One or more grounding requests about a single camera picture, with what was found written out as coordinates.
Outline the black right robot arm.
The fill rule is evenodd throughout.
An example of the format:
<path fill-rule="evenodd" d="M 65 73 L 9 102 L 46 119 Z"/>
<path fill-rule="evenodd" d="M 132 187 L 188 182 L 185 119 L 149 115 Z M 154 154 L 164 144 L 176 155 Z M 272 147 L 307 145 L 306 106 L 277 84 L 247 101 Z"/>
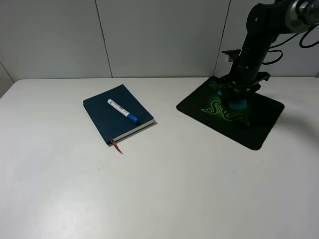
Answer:
<path fill-rule="evenodd" d="M 317 0 L 277 0 L 255 5 L 246 21 L 247 35 L 241 49 L 223 51 L 232 62 L 229 74 L 212 78 L 212 86 L 227 109 L 241 110 L 270 74 L 261 72 L 267 53 L 281 34 L 308 35 L 319 24 Z"/>

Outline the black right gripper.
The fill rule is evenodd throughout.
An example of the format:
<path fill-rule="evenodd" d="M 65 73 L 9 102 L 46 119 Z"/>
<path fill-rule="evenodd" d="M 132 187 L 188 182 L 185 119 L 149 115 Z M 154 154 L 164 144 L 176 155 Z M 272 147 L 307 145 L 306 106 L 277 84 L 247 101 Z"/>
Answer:
<path fill-rule="evenodd" d="M 220 91 L 220 100 L 225 108 L 230 108 L 233 92 L 239 95 L 239 101 L 249 100 L 261 86 L 268 81 L 270 74 L 260 71 L 268 53 L 269 45 L 244 45 L 242 49 L 225 50 L 222 53 L 232 62 L 230 72 L 222 77 L 212 77 L 211 85 Z"/>

